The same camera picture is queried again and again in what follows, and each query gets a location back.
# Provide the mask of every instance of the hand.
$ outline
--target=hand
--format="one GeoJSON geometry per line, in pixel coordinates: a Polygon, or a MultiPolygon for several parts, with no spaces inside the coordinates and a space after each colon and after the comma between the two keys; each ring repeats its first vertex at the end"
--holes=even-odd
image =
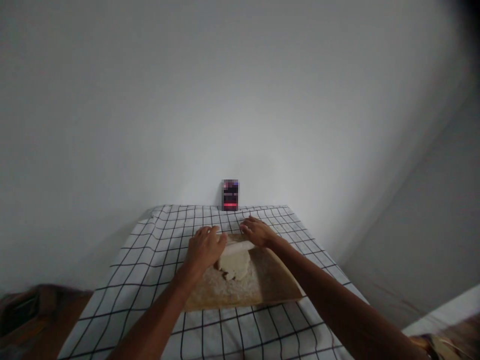
{"type": "Polygon", "coordinates": [[[197,274],[203,275],[208,267],[215,264],[227,244],[224,232],[217,241],[218,226],[205,226],[197,230],[188,242],[184,266],[191,267],[197,274]]]}
{"type": "Polygon", "coordinates": [[[258,247],[267,247],[270,242],[278,237],[270,226],[253,216],[243,220],[240,224],[240,229],[258,247]]]}

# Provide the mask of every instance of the checkered tablecloth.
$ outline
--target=checkered tablecloth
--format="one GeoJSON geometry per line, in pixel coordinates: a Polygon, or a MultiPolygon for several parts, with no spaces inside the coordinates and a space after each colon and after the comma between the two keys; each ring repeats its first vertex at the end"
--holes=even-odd
{"type": "MultiPolygon", "coordinates": [[[[365,298],[288,206],[164,205],[133,229],[95,290],[59,359],[105,359],[182,265],[189,239],[203,226],[240,233],[249,215],[270,225],[305,257],[365,298]]],[[[162,359],[347,359],[350,355],[307,296],[298,302],[181,313],[162,359]]]]}

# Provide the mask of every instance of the dough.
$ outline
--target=dough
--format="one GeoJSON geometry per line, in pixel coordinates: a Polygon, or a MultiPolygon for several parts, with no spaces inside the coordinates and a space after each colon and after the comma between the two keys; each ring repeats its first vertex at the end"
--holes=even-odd
{"type": "Polygon", "coordinates": [[[248,251],[220,256],[220,259],[218,259],[218,269],[226,273],[226,280],[242,280],[249,272],[249,266],[250,254],[248,251]]]}

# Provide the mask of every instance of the white wall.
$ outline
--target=white wall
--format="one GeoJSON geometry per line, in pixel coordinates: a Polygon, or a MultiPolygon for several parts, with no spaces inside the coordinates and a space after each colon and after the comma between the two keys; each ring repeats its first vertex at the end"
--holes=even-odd
{"type": "Polygon", "coordinates": [[[12,1],[1,26],[8,291],[95,287],[147,208],[225,178],[341,261],[465,75],[436,0],[12,1]]]}
{"type": "MultiPolygon", "coordinates": [[[[370,304],[399,328],[480,284],[479,164],[480,89],[343,267],[370,304]]],[[[455,315],[439,316],[446,309],[432,315],[455,315]]]]}

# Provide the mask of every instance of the wooden floor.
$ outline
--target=wooden floor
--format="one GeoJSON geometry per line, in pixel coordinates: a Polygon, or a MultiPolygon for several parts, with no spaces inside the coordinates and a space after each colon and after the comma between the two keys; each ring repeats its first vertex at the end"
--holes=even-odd
{"type": "Polygon", "coordinates": [[[22,360],[56,359],[62,346],[89,302],[92,294],[81,295],[67,302],[55,319],[42,331],[22,360]]]}
{"type": "Polygon", "coordinates": [[[480,359],[480,314],[445,329],[439,335],[452,339],[472,359],[480,359]]]}

